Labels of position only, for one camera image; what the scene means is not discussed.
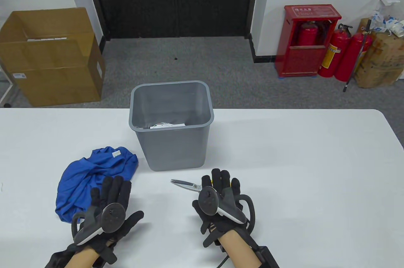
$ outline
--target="gray trash bin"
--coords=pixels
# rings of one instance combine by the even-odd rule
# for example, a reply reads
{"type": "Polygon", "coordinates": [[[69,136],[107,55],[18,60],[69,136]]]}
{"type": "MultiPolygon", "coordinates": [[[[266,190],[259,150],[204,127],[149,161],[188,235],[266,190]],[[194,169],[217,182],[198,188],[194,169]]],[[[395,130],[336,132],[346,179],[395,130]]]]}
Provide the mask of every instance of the gray trash bin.
{"type": "Polygon", "coordinates": [[[142,84],[130,96],[129,126],[154,171],[201,167],[213,118],[209,87],[202,81],[142,84]],[[163,122],[185,126],[150,129],[163,122]]]}

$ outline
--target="trash bin rim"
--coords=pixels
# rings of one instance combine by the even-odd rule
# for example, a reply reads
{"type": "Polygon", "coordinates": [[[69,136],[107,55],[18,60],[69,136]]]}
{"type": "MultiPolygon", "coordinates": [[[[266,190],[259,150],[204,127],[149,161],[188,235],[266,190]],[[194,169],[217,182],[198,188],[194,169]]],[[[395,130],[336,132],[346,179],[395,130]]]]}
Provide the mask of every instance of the trash bin rim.
{"type": "Polygon", "coordinates": [[[186,129],[186,128],[201,128],[201,127],[207,127],[209,125],[212,124],[213,119],[215,118],[215,115],[213,114],[213,107],[212,107],[212,99],[211,99],[211,93],[209,91],[209,86],[200,80],[191,80],[191,81],[177,81],[177,82],[161,82],[161,83],[145,83],[145,84],[141,84],[141,85],[137,85],[135,88],[133,88],[132,92],[130,93],[130,113],[129,113],[129,126],[133,131],[136,132],[149,132],[149,131],[179,131],[182,129],[186,129]],[[209,109],[211,111],[211,118],[208,122],[206,122],[205,124],[198,124],[198,125],[185,125],[182,127],[166,127],[166,128],[139,128],[136,126],[133,126],[132,124],[132,118],[133,118],[133,109],[132,109],[132,105],[133,105],[133,97],[134,97],[134,92],[136,91],[136,89],[142,87],[142,86],[150,86],[150,85],[168,85],[168,84],[178,84],[178,83],[200,83],[202,85],[205,86],[206,88],[206,92],[208,95],[208,105],[209,105],[209,109]]]}

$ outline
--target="gloved hand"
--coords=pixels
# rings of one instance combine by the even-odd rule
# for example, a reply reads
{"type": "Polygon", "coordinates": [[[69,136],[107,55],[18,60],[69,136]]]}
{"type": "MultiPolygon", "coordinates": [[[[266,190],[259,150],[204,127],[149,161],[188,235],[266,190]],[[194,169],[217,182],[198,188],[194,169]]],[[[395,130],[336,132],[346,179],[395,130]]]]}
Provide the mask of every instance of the gloved hand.
{"type": "MultiPolygon", "coordinates": [[[[121,176],[116,176],[115,178],[106,177],[102,183],[101,194],[98,188],[91,189],[91,205],[99,208],[97,209],[98,213],[101,213],[111,203],[120,203],[126,210],[131,187],[131,182],[124,181],[121,176]]],[[[65,267],[76,252],[82,251],[87,246],[90,246],[100,255],[93,267],[102,267],[106,261],[113,264],[117,260],[113,253],[116,243],[126,236],[143,216],[143,211],[137,211],[129,216],[117,231],[113,233],[103,232],[79,246],[75,244],[69,245],[65,251],[54,253],[45,268],[65,267]]],[[[80,224],[80,228],[83,227],[83,224],[85,224],[85,221],[80,224]]]]}
{"type": "MultiPolygon", "coordinates": [[[[223,189],[230,187],[230,173],[227,170],[220,171],[218,168],[212,170],[212,180],[210,176],[206,175],[202,177],[202,187],[212,186],[213,188],[223,196],[223,189]]],[[[238,179],[233,178],[231,180],[231,190],[234,196],[240,194],[240,182],[238,179]]],[[[243,206],[240,202],[236,201],[235,205],[242,210],[243,206]]],[[[199,207],[198,200],[192,202],[192,206],[199,214],[203,224],[201,226],[201,233],[205,234],[206,230],[209,229],[209,236],[203,242],[204,247],[208,247],[211,243],[215,242],[216,245],[220,245],[218,239],[223,236],[228,231],[235,229],[236,227],[246,227],[247,224],[241,225],[231,219],[215,214],[213,216],[208,216],[199,207]]]]}

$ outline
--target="cable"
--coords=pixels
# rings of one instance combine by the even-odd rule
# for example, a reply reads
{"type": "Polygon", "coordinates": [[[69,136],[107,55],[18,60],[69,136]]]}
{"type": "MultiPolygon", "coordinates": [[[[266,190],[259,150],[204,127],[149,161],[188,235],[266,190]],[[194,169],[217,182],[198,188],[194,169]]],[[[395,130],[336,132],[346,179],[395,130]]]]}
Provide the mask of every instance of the cable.
{"type": "Polygon", "coordinates": [[[225,257],[225,259],[219,264],[219,266],[218,267],[216,267],[216,268],[220,268],[221,266],[223,266],[223,264],[227,261],[229,259],[229,256],[227,255],[226,257],[225,257]]]}

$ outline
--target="gray carpet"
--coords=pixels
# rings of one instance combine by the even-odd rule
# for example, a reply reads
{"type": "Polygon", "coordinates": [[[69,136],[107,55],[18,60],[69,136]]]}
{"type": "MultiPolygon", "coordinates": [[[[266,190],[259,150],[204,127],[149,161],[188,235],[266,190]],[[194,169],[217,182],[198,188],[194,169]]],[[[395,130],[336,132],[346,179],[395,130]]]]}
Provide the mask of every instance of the gray carpet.
{"type": "MultiPolygon", "coordinates": [[[[214,108],[373,108],[381,111],[404,144],[404,79],[385,88],[361,89],[334,78],[278,79],[272,64],[254,64],[242,37],[115,39],[104,50],[107,64],[101,102],[66,108],[128,108],[139,84],[198,79],[214,108]]],[[[19,93],[12,105],[30,107],[19,93]]]]}

